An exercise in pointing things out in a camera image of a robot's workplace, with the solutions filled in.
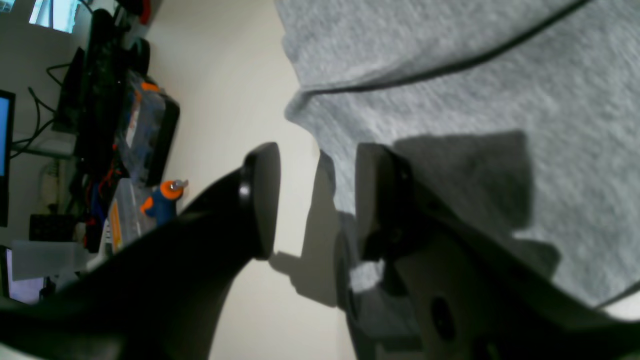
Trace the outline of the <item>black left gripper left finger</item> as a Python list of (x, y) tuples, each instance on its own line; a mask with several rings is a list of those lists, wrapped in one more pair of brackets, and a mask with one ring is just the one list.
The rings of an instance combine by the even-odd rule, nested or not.
[(273, 253), (281, 153), (267, 142), (181, 214), (80, 280), (1, 312), (1, 344), (46, 360), (206, 360), (226, 296)]

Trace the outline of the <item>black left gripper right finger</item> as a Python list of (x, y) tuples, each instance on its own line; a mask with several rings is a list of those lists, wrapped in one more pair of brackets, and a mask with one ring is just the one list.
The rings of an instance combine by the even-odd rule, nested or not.
[(387, 146), (356, 152), (358, 247), (412, 305), (428, 360), (639, 357), (639, 322), (592, 310), (454, 215)]

